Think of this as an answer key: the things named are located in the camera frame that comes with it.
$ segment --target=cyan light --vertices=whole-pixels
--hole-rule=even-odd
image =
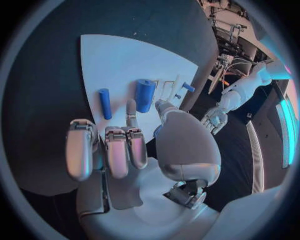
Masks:
[[[287,133],[288,133],[288,142],[289,142],[289,155],[288,155],[288,164],[292,164],[294,154],[295,154],[295,149],[296,149],[296,126],[293,125],[293,119],[290,113],[290,110],[288,108],[286,100],[282,100],[280,102],[280,105],[282,107],[282,111],[284,114],[284,119],[286,122],[286,128],[287,128]]]

